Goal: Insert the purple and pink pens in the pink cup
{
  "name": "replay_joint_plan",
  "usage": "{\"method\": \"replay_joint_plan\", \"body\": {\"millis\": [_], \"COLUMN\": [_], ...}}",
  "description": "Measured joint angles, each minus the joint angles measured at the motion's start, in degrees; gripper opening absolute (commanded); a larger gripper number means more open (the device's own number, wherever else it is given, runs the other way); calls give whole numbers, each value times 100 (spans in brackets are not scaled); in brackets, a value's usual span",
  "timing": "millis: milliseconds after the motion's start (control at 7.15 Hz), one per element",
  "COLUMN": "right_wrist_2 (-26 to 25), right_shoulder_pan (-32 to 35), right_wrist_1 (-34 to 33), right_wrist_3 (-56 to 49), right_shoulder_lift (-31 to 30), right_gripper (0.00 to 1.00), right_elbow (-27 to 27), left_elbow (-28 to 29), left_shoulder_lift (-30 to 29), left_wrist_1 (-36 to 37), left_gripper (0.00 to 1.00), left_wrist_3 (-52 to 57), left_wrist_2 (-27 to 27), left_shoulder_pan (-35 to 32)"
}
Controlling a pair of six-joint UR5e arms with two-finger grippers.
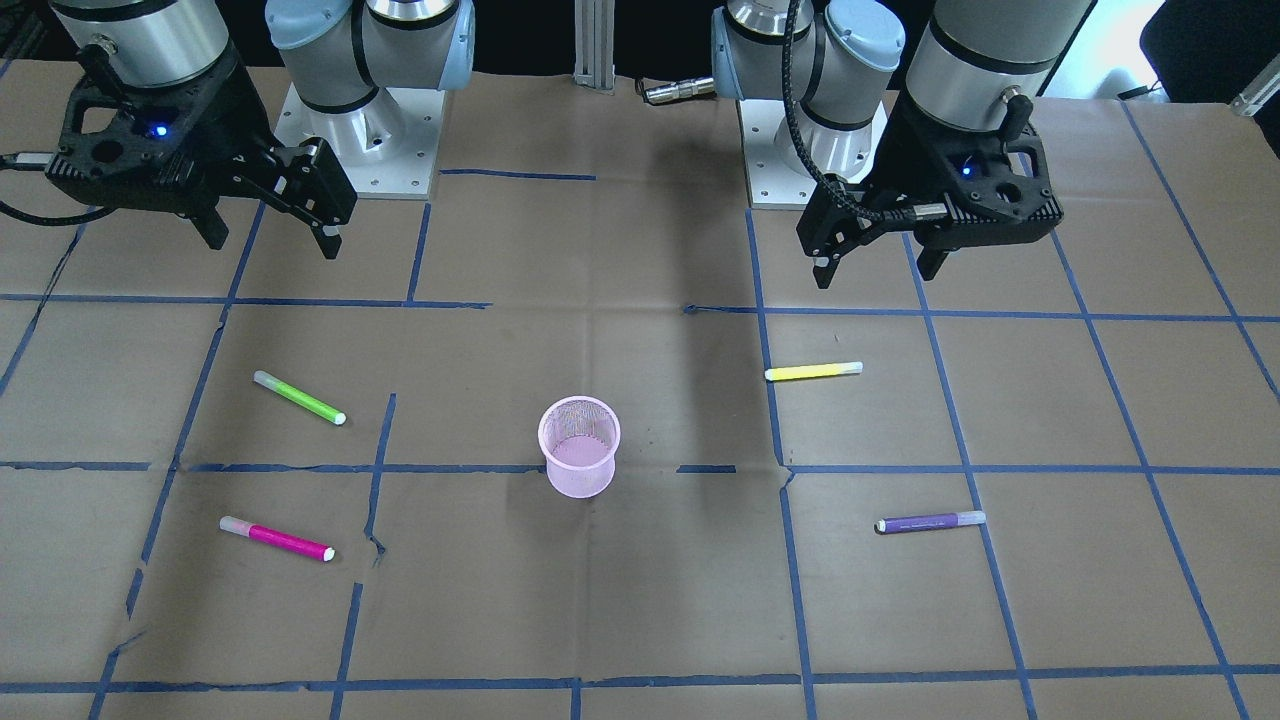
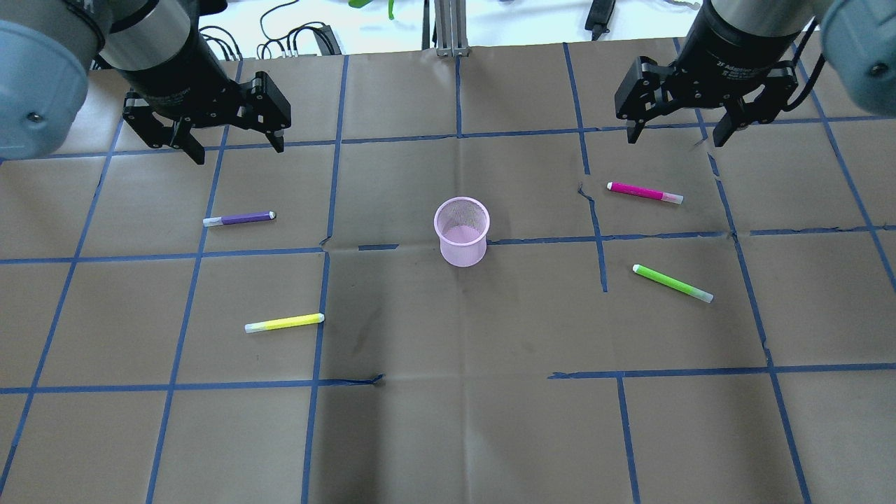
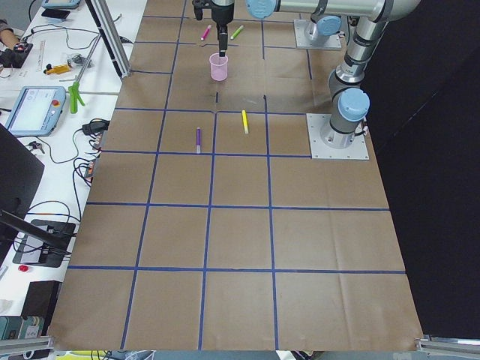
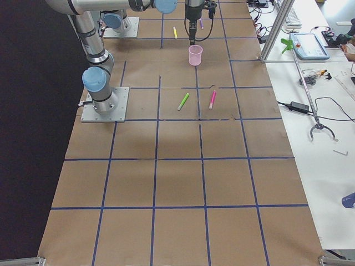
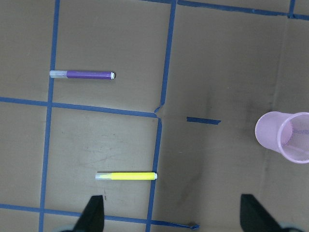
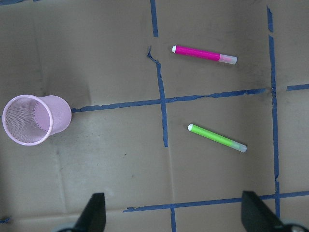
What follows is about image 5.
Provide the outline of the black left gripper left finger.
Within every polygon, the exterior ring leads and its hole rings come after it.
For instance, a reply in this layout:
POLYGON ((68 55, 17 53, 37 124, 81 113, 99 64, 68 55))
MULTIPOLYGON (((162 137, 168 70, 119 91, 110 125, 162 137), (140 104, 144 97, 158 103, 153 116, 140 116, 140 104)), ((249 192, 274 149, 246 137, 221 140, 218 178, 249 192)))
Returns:
POLYGON ((74 225, 73 232, 102 232, 104 230, 103 196, 92 196, 74 225))

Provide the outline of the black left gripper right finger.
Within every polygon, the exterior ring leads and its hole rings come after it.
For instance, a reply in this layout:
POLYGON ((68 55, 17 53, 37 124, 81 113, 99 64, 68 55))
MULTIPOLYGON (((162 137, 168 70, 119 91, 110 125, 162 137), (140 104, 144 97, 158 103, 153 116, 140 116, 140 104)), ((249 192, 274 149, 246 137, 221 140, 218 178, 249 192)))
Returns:
POLYGON ((240 197, 240 226, 244 232, 280 232, 278 222, 252 194, 240 197))

